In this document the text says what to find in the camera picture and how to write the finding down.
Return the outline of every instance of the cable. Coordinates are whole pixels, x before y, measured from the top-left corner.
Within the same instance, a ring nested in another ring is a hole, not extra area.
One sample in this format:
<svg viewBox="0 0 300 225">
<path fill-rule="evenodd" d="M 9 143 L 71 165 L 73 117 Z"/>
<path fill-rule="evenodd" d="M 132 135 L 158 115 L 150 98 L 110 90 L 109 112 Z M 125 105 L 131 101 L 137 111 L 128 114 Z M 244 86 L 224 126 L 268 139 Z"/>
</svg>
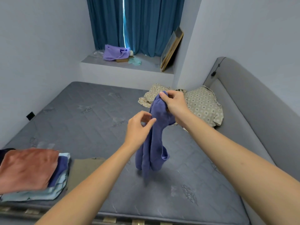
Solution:
<svg viewBox="0 0 300 225">
<path fill-rule="evenodd" d="M 225 59 L 226 57 L 223 57 L 222 61 L 218 64 L 216 70 L 220 67 L 220 64 L 223 62 L 223 60 Z M 211 76 L 215 76 L 216 75 L 216 70 L 212 72 Z"/>
</svg>

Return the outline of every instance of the purple bag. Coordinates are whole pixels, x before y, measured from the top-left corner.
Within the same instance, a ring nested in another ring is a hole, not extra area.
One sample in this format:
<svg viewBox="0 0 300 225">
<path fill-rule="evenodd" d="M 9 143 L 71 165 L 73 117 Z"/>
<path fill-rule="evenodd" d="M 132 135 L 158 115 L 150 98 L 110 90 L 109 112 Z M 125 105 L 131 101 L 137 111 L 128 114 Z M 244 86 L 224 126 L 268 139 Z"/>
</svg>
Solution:
<svg viewBox="0 0 300 225">
<path fill-rule="evenodd" d="M 124 59 L 124 58 L 128 58 L 129 55 L 130 55 L 130 48 L 105 45 L 103 59 L 104 60 Z"/>
</svg>

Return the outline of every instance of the teal curtain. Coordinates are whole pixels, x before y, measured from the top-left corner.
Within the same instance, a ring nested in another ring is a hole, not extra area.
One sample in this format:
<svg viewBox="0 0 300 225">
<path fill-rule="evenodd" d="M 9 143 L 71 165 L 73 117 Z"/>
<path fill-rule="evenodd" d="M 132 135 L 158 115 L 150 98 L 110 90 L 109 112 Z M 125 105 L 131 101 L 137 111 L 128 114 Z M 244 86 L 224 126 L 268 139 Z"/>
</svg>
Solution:
<svg viewBox="0 0 300 225">
<path fill-rule="evenodd" d="M 123 0 L 87 0 L 95 49 L 105 44 L 125 47 L 123 34 Z"/>
<path fill-rule="evenodd" d="M 125 40 L 133 53 L 161 56 L 180 25 L 184 0 L 124 0 Z"/>
</svg>

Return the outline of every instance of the mattress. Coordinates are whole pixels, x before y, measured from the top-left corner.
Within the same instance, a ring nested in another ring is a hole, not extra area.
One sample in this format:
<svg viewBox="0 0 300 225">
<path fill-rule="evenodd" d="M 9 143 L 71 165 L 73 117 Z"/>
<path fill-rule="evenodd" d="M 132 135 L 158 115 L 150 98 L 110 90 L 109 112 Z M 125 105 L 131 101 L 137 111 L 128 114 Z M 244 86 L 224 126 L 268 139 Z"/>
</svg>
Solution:
<svg viewBox="0 0 300 225">
<path fill-rule="evenodd" d="M 69 84 L 5 146 L 54 148 L 71 159 L 111 156 L 123 143 L 128 120 L 140 110 L 145 90 Z M 147 180 L 128 161 L 99 215 L 190 224 L 249 224 L 240 196 L 180 126 L 163 131 L 170 154 Z M 11 202 L 48 209 L 60 200 Z"/>
</svg>

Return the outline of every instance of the forearm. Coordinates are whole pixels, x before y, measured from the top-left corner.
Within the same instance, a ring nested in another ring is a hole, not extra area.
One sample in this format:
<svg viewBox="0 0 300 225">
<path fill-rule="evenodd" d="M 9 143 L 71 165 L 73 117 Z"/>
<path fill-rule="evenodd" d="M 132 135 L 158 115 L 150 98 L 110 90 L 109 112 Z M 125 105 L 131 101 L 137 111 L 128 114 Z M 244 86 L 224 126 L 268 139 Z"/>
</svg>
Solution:
<svg viewBox="0 0 300 225">
<path fill-rule="evenodd" d="M 265 222 L 296 224 L 300 220 L 298 181 L 192 113 L 185 115 L 182 121 L 199 147 Z"/>
<path fill-rule="evenodd" d="M 135 149 L 123 145 L 36 224 L 91 224 Z"/>
</svg>

